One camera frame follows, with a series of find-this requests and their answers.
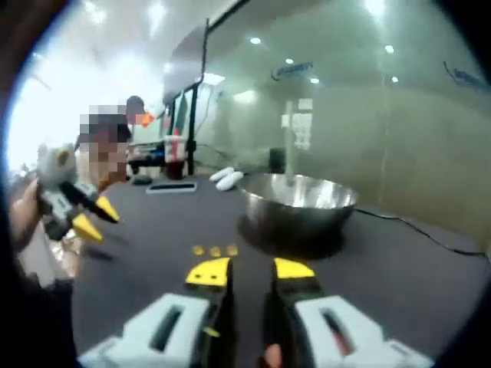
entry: gripper jaw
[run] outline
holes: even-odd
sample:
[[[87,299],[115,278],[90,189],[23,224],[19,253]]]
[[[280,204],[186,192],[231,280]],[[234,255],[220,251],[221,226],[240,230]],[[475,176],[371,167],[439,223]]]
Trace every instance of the gripper jaw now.
[[[46,149],[38,160],[38,198],[48,236],[61,240],[73,228],[79,236],[101,241],[102,235],[82,212],[86,209],[104,221],[117,223],[120,216],[95,186],[82,182],[77,174],[73,146]]]

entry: black table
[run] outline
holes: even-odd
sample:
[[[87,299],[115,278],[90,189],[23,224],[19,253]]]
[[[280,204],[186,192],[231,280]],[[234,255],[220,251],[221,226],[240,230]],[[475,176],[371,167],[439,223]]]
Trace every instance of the black table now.
[[[248,235],[241,194],[219,192],[204,177],[196,180],[193,194],[147,195],[145,188],[124,184],[109,188],[124,223],[94,220],[104,241],[82,252],[73,299],[79,353],[121,332],[126,320],[163,294],[179,293],[191,267],[209,259],[194,255],[194,245],[223,251],[232,243],[239,249],[233,260],[237,365],[253,366],[262,353],[272,256]],[[474,249],[463,237],[425,229],[449,246]],[[329,294],[371,316],[386,337],[432,358],[465,324],[490,275],[483,258],[454,254],[404,224],[357,212],[344,227],[339,251],[309,265]]]

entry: fingertip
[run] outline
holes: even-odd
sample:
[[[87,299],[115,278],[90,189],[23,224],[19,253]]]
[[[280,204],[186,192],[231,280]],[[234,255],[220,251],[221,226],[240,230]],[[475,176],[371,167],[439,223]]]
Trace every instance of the fingertip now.
[[[282,366],[282,348],[279,344],[274,343],[269,346],[264,353],[264,360],[270,368],[281,368]]]

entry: window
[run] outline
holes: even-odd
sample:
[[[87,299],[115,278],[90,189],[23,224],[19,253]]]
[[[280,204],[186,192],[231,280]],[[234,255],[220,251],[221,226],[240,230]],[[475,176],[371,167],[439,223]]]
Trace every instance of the window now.
[[[434,3],[251,0],[210,35],[206,72],[225,79],[196,140],[239,168],[281,149],[363,203],[459,231],[489,217],[489,86]]]

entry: person's hand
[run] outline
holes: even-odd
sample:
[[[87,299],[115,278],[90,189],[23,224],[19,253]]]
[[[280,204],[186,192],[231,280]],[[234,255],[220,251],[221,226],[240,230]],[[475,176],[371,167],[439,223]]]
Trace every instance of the person's hand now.
[[[268,368],[280,368],[282,366],[282,349],[279,344],[274,343],[269,346],[263,358]]]
[[[16,251],[21,251],[29,244],[40,220],[38,180],[35,179],[10,208],[11,236]]]

